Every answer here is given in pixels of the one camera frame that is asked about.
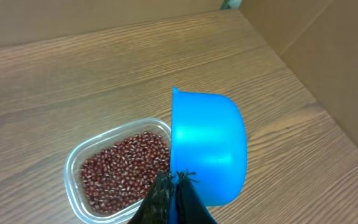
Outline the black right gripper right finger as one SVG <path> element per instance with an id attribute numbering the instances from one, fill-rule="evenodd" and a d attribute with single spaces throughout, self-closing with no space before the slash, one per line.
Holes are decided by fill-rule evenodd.
<path id="1" fill-rule="evenodd" d="M 206 209 L 204 203 L 198 196 L 191 178 L 195 172 L 187 170 L 177 172 L 175 206 L 177 211 L 178 224 L 217 224 L 216 220 Z"/>

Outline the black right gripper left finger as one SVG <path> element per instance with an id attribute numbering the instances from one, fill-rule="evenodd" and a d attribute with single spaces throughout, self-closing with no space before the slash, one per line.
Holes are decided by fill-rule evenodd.
<path id="1" fill-rule="evenodd" d="M 167 224 L 173 190 L 171 173 L 158 171 L 138 211 L 128 224 Z"/>

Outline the red adzuki beans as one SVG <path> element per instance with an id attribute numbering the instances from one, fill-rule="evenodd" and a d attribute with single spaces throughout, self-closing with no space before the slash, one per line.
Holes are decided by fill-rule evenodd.
<path id="1" fill-rule="evenodd" d="M 150 131 L 116 141 L 85 159 L 80 179 L 92 211 L 112 215 L 146 196 L 158 171 L 168 172 L 170 148 Z"/>

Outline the blue plastic measuring scoop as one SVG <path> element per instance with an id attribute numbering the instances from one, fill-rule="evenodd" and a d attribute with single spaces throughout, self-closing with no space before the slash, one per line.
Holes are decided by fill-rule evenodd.
<path id="1" fill-rule="evenodd" d="M 232 202 L 241 192 L 247 172 L 247 136 L 241 112 L 228 97 L 212 93 L 172 91 L 170 170 L 175 191 L 170 223 L 177 223 L 177 172 L 189 178 L 208 207 Z"/>

